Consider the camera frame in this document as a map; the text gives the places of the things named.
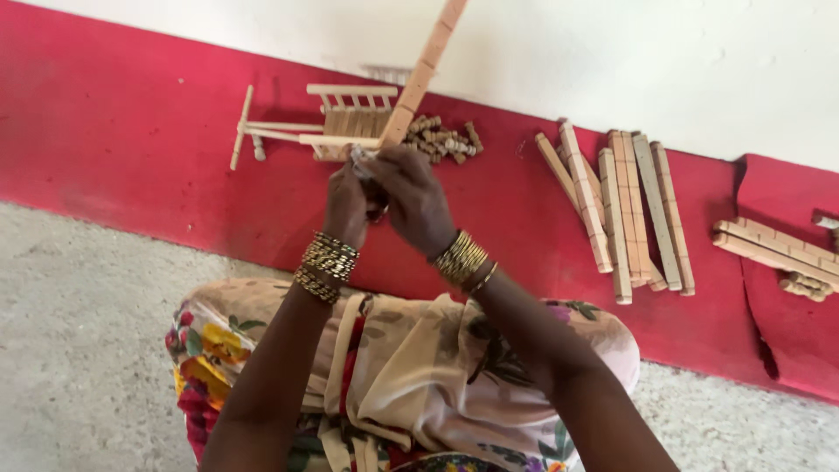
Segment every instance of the woman's left hand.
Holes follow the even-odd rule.
[[[358,250],[367,236],[367,198],[350,160],[329,178],[322,231]]]

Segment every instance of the woman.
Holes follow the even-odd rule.
[[[294,283],[216,282],[175,314],[166,341],[201,470],[677,470],[628,397],[638,351],[615,317],[507,277],[456,229],[426,155],[359,165],[393,228],[470,301],[338,295],[370,210],[348,163]]]

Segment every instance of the floral fabric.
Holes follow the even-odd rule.
[[[166,347],[199,460],[289,287],[213,282],[175,313]],[[634,388],[638,346],[620,321],[584,302],[546,303]],[[556,472],[577,460],[565,425],[475,302],[357,293],[334,306],[321,335],[289,469]]]

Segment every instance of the white wall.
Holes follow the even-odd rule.
[[[30,0],[358,75],[411,67],[442,0]],[[667,147],[839,171],[836,0],[472,0],[433,92]]]

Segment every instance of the woman's right hand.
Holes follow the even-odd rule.
[[[431,173],[428,155],[398,146],[359,165],[389,194],[393,228],[425,257],[436,258],[455,241],[446,194]]]

